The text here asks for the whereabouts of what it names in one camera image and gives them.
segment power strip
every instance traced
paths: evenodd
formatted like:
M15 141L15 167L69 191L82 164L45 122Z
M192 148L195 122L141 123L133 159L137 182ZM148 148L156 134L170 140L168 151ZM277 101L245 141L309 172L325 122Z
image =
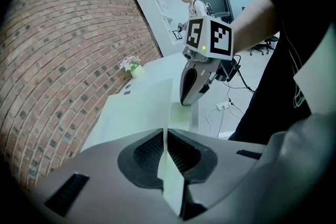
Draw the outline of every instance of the power strip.
M232 105L231 105L231 103L229 102L229 101L225 101L225 102L223 102L223 103L219 103L219 104L217 104L217 109L219 110L219 111L221 111L221 110L223 110L223 109L228 109L228 108L230 108Z

